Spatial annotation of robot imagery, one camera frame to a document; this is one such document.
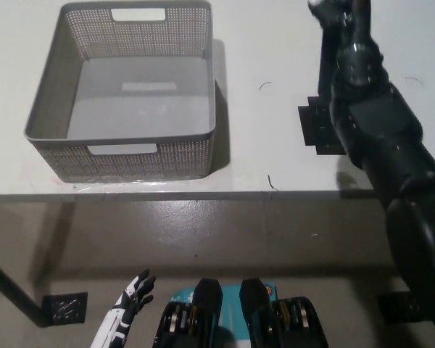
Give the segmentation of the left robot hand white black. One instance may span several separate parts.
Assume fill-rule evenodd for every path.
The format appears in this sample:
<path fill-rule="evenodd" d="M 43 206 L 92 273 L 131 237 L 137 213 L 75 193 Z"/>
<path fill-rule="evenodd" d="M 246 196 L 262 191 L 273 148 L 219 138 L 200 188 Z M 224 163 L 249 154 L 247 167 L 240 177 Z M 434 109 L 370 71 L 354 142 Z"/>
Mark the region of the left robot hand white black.
<path fill-rule="evenodd" d="M 156 277 L 146 269 L 139 273 L 125 288 L 114 305 L 124 324 L 131 324 L 138 312 L 153 300 L 151 291 Z"/>

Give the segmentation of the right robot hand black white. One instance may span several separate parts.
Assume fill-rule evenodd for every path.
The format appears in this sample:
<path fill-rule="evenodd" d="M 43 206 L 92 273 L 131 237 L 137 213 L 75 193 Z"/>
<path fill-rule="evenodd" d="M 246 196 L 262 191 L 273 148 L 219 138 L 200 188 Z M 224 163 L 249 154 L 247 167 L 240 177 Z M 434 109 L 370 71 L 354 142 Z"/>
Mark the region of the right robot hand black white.
<path fill-rule="evenodd" d="M 371 1 L 308 1 L 307 5 L 324 31 L 345 28 L 354 42 L 372 40 Z"/>

